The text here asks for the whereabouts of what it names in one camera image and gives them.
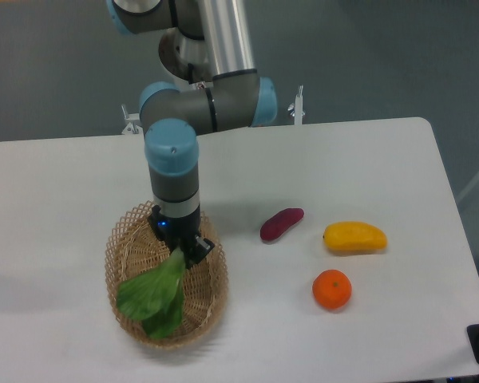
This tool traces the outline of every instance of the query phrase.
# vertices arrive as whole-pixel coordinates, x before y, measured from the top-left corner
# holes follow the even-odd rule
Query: orange
[[[351,297],[351,282],[339,270],[321,273],[312,284],[312,294],[321,306],[336,310],[347,304]]]

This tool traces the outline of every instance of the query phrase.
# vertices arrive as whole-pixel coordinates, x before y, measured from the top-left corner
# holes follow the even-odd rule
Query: gray floor
[[[479,1],[246,0],[259,71],[307,123],[421,116],[451,187],[479,169]],[[118,134],[168,80],[161,33],[122,37],[104,0],[0,3],[0,140]],[[479,270],[479,192],[461,209]]]

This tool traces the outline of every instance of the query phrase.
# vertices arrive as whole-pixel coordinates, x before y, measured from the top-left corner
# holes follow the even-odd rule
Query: metal clamp
[[[305,117],[305,110],[303,109],[303,85],[298,87],[295,102],[287,107],[289,116],[295,119],[295,125],[301,125]]]
[[[141,116],[139,113],[129,114],[126,105],[121,105],[122,114],[125,119],[126,127],[122,129],[122,134],[139,134],[143,132],[141,124]]]

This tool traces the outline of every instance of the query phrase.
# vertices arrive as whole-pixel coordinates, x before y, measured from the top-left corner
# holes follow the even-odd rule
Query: robotic arm
[[[243,0],[107,0],[123,34],[166,30],[160,61],[175,82],[157,82],[141,94],[145,155],[156,206],[149,223],[187,267],[214,244],[200,227],[199,148],[196,136],[271,123],[274,85],[259,77],[251,52]]]

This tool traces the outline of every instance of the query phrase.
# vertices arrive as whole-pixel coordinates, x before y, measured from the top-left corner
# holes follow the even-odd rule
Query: white table
[[[228,254],[230,299],[201,342],[139,346],[115,321],[104,251],[151,198],[141,136],[0,143],[0,382],[417,380],[479,372],[465,328],[479,280],[430,125],[422,119],[246,128],[200,137],[203,209]],[[258,230],[285,207],[300,225]],[[382,255],[337,257],[326,225],[387,233]],[[332,314],[311,294],[340,269]]]

